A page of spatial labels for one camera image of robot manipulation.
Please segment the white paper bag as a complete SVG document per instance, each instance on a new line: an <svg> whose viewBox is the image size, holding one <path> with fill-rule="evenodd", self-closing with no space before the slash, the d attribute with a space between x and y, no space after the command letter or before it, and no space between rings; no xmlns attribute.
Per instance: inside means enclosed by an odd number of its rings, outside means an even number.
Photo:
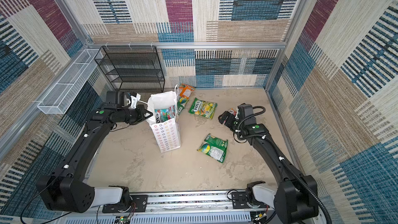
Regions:
<svg viewBox="0 0 398 224"><path fill-rule="evenodd" d="M147 111L153 113L147 122L162 153L181 147L177 101L178 85L172 91L152 94L147 101Z"/></svg>

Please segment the pink Fox's candy bag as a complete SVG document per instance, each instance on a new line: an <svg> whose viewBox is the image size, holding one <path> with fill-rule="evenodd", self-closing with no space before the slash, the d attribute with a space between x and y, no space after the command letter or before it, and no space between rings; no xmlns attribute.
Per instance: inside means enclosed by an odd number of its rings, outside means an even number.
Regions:
<svg viewBox="0 0 398 224"><path fill-rule="evenodd" d="M232 109L232 108L229 109L228 112L231 113L234 116L236 115L236 111L234 109Z"/></svg>

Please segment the teal Fox's candy bag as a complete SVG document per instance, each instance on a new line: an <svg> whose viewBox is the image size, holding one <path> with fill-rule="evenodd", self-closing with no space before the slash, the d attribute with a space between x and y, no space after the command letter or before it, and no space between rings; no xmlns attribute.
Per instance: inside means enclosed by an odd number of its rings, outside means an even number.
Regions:
<svg viewBox="0 0 398 224"><path fill-rule="evenodd" d="M163 123L170 119L174 119L176 116L175 106L169 108L155 110L155 119L157 123Z"/></svg>

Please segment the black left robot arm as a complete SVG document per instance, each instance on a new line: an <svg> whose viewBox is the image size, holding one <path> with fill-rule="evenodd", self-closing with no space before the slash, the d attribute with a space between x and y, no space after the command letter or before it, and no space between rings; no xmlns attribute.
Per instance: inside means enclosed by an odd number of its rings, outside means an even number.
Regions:
<svg viewBox="0 0 398 224"><path fill-rule="evenodd" d="M137 125L152 117L152 112L138 103L140 98L136 92L107 92L106 102L89 114L84 130L66 157L50 175L37 181L36 188L48 210L84 213L101 205L122 210L131 207L127 187L95 188L84 179L99 146L117 124Z"/></svg>

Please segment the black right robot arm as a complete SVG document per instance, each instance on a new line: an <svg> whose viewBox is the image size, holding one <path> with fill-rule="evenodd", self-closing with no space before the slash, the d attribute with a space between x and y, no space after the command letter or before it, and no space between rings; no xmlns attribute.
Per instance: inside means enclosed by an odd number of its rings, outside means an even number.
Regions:
<svg viewBox="0 0 398 224"><path fill-rule="evenodd" d="M249 183L246 204L252 208L267 205L284 224L317 217L320 209L317 183L312 176L298 170L276 145L265 125L257 123L256 117L265 111L263 106L241 104L236 114L225 111L218 117L239 143L248 142L260 154L277 182L276 187L264 181Z"/></svg>

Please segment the yellow green candy bag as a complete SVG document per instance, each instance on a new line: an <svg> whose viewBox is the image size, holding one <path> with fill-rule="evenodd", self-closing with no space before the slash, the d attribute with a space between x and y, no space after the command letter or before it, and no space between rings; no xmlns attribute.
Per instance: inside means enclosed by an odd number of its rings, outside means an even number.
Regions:
<svg viewBox="0 0 398 224"><path fill-rule="evenodd" d="M217 106L218 104L215 102L203 101L195 98L189 109L189 113L213 119Z"/></svg>

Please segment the orange green snack bag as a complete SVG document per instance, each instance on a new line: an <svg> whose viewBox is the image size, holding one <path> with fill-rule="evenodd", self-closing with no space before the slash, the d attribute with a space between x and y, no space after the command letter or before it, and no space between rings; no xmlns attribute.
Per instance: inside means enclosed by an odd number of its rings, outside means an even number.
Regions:
<svg viewBox="0 0 398 224"><path fill-rule="evenodd" d="M180 84L178 87L178 97L177 97L177 112L180 114L183 109L185 109L186 104L189 101L191 94L195 91L195 87Z"/></svg>

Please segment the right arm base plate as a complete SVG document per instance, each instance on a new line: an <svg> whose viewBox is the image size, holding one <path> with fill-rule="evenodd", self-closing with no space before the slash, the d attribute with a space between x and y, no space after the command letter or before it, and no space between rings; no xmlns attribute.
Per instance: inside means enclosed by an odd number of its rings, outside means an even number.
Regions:
<svg viewBox="0 0 398 224"><path fill-rule="evenodd" d="M264 203L251 204L247 199L247 195L244 192L233 191L230 193L232 199L233 209L266 209L267 205Z"/></svg>

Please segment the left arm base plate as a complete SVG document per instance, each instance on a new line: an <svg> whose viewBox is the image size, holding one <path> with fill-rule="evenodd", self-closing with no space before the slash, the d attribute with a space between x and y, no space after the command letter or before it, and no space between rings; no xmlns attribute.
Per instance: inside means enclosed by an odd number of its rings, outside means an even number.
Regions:
<svg viewBox="0 0 398 224"><path fill-rule="evenodd" d="M118 204L107 204L102 208L103 214L132 214L135 213L143 213L146 211L148 195L131 195L131 203L127 206Z"/></svg>

